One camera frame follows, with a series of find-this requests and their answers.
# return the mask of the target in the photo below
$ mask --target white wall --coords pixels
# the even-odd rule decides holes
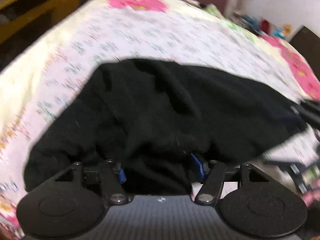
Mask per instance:
[[[252,0],[248,15],[278,27],[291,24],[293,32],[305,25],[320,36],[320,0]]]

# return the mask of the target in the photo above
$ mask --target bed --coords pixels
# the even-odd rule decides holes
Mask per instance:
[[[320,83],[288,43],[258,38],[191,0],[90,0],[45,33],[0,75],[0,189],[25,194],[28,152],[104,61],[141,57],[225,70],[268,84],[287,98],[320,98]],[[309,164],[318,141],[309,128],[264,158]],[[280,170],[254,163],[281,183]]]

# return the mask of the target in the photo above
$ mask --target black fabric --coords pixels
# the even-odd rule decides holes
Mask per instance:
[[[320,79],[320,37],[303,26],[291,39],[290,44],[307,60],[312,71]]]
[[[320,201],[314,201],[310,207],[308,207],[308,216],[305,224],[298,234],[303,240],[315,240],[320,237]]]
[[[73,161],[123,163],[128,191],[191,192],[190,153],[241,163],[301,132],[293,103],[265,84],[173,62],[101,65],[31,150],[30,191]]]

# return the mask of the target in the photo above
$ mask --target round black pad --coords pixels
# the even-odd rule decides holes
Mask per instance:
[[[104,215],[102,200],[93,192],[50,190],[24,197],[18,205],[18,221],[26,235],[37,238],[70,238],[86,232]]]
[[[219,210],[230,226],[261,238],[289,235],[307,218],[307,207],[297,195],[286,188],[258,182],[226,195]]]

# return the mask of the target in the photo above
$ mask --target blue clip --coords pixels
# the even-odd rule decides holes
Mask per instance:
[[[127,178],[125,176],[124,170],[121,168],[118,174],[118,179],[120,183],[125,183]]]
[[[191,154],[193,165],[192,165],[192,171],[194,172],[197,181],[203,182],[206,178],[206,174],[204,173],[203,164],[201,161],[198,160],[198,158]]]

